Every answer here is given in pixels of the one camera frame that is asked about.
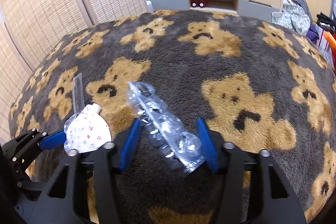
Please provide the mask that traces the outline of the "white floral pouch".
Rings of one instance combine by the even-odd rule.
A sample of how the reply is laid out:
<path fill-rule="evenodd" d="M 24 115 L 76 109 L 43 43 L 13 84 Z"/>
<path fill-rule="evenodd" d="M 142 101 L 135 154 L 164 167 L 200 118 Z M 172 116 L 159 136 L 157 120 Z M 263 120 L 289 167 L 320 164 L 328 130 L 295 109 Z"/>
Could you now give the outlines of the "white floral pouch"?
<path fill-rule="evenodd" d="M 64 150 L 68 155 L 96 151 L 112 141 L 109 126 L 100 115 L 101 106 L 84 103 L 81 73 L 72 79 L 72 104 L 73 115 L 64 124 Z"/>

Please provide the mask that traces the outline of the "woven bamboo folding screen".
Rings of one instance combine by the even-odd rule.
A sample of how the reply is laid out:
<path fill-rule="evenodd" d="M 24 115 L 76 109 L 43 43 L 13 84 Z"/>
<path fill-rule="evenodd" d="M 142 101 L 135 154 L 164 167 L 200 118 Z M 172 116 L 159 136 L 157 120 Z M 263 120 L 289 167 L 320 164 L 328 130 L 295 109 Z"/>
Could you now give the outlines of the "woven bamboo folding screen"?
<path fill-rule="evenodd" d="M 58 78 L 74 68 L 87 84 L 134 58 L 118 40 L 145 11 L 145 0 L 1 0 L 1 142 L 59 128 L 72 106 L 67 93 L 50 107 Z"/>

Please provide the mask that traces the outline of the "teddy bear pattern blanket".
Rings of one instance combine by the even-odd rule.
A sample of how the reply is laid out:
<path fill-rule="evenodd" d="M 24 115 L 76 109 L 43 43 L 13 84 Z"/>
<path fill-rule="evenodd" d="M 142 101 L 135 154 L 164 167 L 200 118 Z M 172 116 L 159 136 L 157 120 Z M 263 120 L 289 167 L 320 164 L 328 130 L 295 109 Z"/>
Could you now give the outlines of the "teddy bear pattern blanket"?
<path fill-rule="evenodd" d="M 134 118 L 128 82 L 146 82 L 187 131 L 201 117 L 240 149 L 271 151 L 307 221 L 335 190 L 335 75 L 308 38 L 287 28 L 160 10 L 68 34 L 23 78 L 9 112 L 11 136 L 62 129 L 76 75 L 112 136 Z"/>

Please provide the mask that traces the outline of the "clear blister plastic packaging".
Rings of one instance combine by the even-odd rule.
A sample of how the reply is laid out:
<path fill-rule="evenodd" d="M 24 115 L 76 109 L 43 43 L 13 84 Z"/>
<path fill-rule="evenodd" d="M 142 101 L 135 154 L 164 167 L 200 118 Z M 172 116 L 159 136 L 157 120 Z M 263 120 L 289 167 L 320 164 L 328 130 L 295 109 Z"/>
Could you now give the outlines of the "clear blister plastic packaging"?
<path fill-rule="evenodd" d="M 155 88 L 145 82 L 130 81 L 127 85 L 127 104 L 171 168 L 183 169 L 189 174 L 201 166 L 205 162 L 201 140 L 169 112 L 167 104 L 156 95 Z"/>

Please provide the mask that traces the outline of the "floral green cloth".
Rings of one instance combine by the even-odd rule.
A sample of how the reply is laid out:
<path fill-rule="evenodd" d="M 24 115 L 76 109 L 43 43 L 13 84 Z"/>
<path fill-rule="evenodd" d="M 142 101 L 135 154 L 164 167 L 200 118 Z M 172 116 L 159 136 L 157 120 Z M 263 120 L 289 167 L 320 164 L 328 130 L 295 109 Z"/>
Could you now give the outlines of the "floral green cloth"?
<path fill-rule="evenodd" d="M 272 12 L 272 23 L 306 36 L 311 20 L 299 5 L 283 4 L 282 11 Z"/>

